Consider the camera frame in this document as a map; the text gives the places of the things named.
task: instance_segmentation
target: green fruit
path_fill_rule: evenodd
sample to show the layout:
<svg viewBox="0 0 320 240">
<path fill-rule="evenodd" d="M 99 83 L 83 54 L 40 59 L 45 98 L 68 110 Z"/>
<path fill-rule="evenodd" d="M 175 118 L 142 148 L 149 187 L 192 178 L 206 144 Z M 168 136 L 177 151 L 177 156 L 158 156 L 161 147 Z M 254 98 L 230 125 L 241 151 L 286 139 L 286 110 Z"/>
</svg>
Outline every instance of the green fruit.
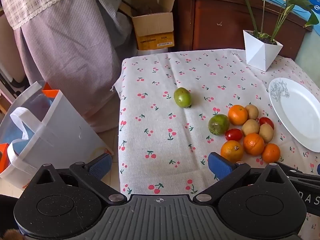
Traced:
<svg viewBox="0 0 320 240">
<path fill-rule="evenodd" d="M 224 134 L 229 129 L 229 119 L 224 114 L 216 114 L 208 123 L 210 133 L 214 135 Z"/>
<path fill-rule="evenodd" d="M 191 94 L 185 88 L 178 88 L 173 94 L 174 101 L 180 107 L 191 106 Z"/>
</svg>

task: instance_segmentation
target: cherry tomato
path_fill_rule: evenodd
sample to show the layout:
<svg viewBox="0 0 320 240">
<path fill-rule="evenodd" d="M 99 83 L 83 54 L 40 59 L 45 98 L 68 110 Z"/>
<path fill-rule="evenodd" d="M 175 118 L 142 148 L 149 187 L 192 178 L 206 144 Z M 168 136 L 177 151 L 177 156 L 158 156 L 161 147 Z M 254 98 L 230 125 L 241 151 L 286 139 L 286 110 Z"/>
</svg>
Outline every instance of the cherry tomato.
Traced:
<svg viewBox="0 0 320 240">
<path fill-rule="evenodd" d="M 240 141 L 242 138 L 242 131 L 236 128 L 230 129 L 226 132 L 226 140 Z"/>
<path fill-rule="evenodd" d="M 273 124 L 273 122 L 269 118 L 262 117 L 262 118 L 259 119 L 259 124 L 260 125 L 263 125 L 264 123 L 269 124 L 273 128 L 273 130 L 275 129 L 275 125 Z"/>
</svg>

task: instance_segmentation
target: barcode sticker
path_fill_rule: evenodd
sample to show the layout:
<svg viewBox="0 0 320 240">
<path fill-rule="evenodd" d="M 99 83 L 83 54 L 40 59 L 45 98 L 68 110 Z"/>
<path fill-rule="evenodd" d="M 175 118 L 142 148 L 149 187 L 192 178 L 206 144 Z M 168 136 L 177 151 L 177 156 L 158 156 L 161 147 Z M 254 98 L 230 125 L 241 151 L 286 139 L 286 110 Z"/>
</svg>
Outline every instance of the barcode sticker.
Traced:
<svg viewBox="0 0 320 240">
<path fill-rule="evenodd" d="M 171 42 L 159 43 L 157 46 L 162 47 L 162 46 L 172 45 L 172 44 L 173 44 L 173 42 L 171 41 Z"/>
</svg>

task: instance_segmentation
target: plate rim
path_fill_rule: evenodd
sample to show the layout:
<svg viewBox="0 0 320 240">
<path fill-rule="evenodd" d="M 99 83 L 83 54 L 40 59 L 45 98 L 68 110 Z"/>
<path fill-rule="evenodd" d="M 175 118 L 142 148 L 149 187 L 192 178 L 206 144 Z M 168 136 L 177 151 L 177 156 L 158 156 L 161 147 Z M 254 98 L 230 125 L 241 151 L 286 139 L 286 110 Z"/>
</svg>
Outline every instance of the plate rim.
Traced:
<svg viewBox="0 0 320 240">
<path fill-rule="evenodd" d="M 276 112 L 276 115 L 278 116 L 279 120 L 282 122 L 282 124 L 284 125 L 284 127 L 287 129 L 287 131 L 301 144 L 303 145 L 305 148 L 307 148 L 308 150 L 312 151 L 312 152 L 316 152 L 316 153 L 320 153 L 320 141 L 319 141 L 319 147 L 318 149 L 310 149 L 310 146 L 306 146 L 304 143 L 302 143 L 295 135 L 293 135 L 290 130 L 287 128 L 287 126 L 285 125 L 285 123 L 281 120 L 280 116 L 278 115 L 277 111 L 276 111 L 276 108 L 273 104 L 273 99 L 271 99 L 271 94 L 270 94 L 270 86 L 271 84 L 274 83 L 274 81 L 277 81 L 277 80 L 289 80 L 290 82 L 295 82 L 297 83 L 299 86 L 303 87 L 306 91 L 308 91 L 318 102 L 319 100 L 307 89 L 305 88 L 304 86 L 302 86 L 301 84 L 299 84 L 298 82 L 292 80 L 292 79 L 289 79 L 289 78 L 283 78 L 283 77 L 278 77 L 278 78 L 274 78 L 273 80 L 270 81 L 269 83 L 269 86 L 268 86 L 268 94 L 269 94 L 269 99 L 270 99 L 270 102 L 272 104 L 272 107 L 273 107 L 273 110 Z"/>
</svg>

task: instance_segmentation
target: orange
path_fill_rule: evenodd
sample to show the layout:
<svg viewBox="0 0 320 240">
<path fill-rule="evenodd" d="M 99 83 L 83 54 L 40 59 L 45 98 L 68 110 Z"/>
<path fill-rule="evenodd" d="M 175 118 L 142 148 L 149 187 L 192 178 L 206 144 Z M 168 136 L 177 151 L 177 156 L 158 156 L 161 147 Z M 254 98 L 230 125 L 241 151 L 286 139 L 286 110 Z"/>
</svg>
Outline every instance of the orange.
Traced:
<svg viewBox="0 0 320 240">
<path fill-rule="evenodd" d="M 220 155 L 232 163 L 239 162 L 243 156 L 243 147 L 237 141 L 227 141 L 222 145 Z"/>
<path fill-rule="evenodd" d="M 247 154 L 258 156 L 263 152 L 264 140 L 256 133 L 249 133 L 243 140 L 243 147 Z"/>
<path fill-rule="evenodd" d="M 273 143 L 265 146 L 262 152 L 262 160 L 266 163 L 275 163 L 280 159 L 280 148 Z"/>
<path fill-rule="evenodd" d="M 248 120 L 248 111 L 243 106 L 234 105 L 229 109 L 228 118 L 233 125 L 243 125 Z"/>
</svg>

